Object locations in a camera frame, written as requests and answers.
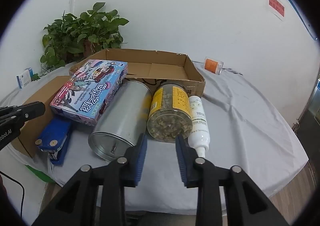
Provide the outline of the blue stapler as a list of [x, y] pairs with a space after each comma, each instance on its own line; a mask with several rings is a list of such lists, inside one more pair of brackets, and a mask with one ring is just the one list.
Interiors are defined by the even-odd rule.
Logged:
[[48, 154], [53, 165], [61, 166], [65, 160], [73, 123], [69, 119], [54, 117], [35, 141], [37, 148]]

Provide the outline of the colourful board game box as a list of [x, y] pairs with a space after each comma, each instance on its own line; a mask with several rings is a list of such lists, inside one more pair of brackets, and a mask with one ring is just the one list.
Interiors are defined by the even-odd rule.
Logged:
[[128, 64], [112, 60], [88, 60], [55, 95], [55, 114], [86, 125], [96, 125], [127, 75]]

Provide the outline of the white spray bottle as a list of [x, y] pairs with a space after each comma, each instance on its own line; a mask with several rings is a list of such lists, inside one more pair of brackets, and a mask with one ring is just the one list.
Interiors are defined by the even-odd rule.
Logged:
[[188, 137], [188, 144], [196, 150], [199, 157], [205, 158], [206, 152], [209, 150], [210, 134], [202, 100], [193, 95], [189, 97], [189, 104], [193, 128]]

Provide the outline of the silver metal tin can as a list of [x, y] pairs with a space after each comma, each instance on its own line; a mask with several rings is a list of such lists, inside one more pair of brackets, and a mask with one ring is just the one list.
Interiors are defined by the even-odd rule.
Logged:
[[135, 146], [146, 131], [151, 101], [151, 92], [143, 83], [124, 83], [88, 138], [92, 151], [111, 162]]

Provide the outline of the yellow label tea jar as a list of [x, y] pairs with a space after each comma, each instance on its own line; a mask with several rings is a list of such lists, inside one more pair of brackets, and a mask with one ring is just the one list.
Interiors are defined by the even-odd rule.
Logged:
[[189, 98], [177, 84], [164, 84], [153, 95], [147, 121], [149, 134], [155, 140], [173, 143], [177, 136], [189, 137], [193, 122]]

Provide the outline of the white blue small box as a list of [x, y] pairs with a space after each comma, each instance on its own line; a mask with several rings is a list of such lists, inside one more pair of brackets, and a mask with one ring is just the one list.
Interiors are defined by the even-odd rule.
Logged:
[[16, 76], [19, 89], [23, 89], [32, 82], [33, 69], [26, 68], [21, 74]]

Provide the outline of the grey table cloth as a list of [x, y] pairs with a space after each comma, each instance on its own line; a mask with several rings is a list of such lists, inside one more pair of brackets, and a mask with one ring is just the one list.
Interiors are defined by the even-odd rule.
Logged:
[[[227, 69], [216, 75], [199, 63], [196, 68], [206, 81], [202, 103], [210, 133], [207, 160], [227, 169], [242, 167], [265, 195], [273, 196], [308, 162], [297, 136], [278, 110], [242, 75]], [[76, 125], [62, 166], [26, 157], [11, 146], [1, 151], [1, 168], [27, 187], [23, 212], [26, 221], [34, 221], [44, 191], [43, 183], [31, 169], [63, 185], [84, 164], [106, 164], [88, 145], [92, 130], [91, 126]], [[175, 145], [149, 138], [142, 179], [136, 188], [125, 191], [126, 208], [193, 215], [196, 197], [195, 189], [183, 186]]]

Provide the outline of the green potted plant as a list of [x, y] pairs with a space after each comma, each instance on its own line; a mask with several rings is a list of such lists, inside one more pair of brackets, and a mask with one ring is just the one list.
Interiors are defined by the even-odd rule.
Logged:
[[104, 11], [104, 6], [104, 2], [97, 2], [79, 16], [64, 13], [60, 19], [44, 27], [41, 72], [33, 74], [31, 81], [39, 80], [68, 63], [84, 60], [102, 49], [121, 47], [124, 39], [119, 28], [127, 25], [129, 20], [120, 17], [116, 9]]

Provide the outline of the orange clear plastic jar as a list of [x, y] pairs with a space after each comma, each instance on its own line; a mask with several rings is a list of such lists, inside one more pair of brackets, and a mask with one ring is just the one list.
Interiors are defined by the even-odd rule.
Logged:
[[222, 61], [216, 61], [216, 60], [212, 60], [210, 58], [205, 58], [205, 60], [204, 60], [204, 69], [205, 70], [207, 70], [211, 73], [220, 75], [222, 68], [223, 68]]

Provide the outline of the large cardboard box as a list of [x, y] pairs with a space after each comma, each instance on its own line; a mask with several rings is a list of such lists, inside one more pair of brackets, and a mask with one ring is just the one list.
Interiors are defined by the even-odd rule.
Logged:
[[157, 50], [103, 49], [69, 69], [73, 75], [87, 60], [127, 62], [127, 80], [140, 81], [154, 92], [161, 84], [178, 84], [188, 96], [201, 97], [205, 80], [186, 54]]

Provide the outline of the red wall sign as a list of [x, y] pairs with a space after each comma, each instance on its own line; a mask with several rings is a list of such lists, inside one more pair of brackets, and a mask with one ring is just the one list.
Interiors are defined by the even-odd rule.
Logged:
[[285, 7], [278, 0], [268, 0], [268, 5], [281, 17], [285, 17]]

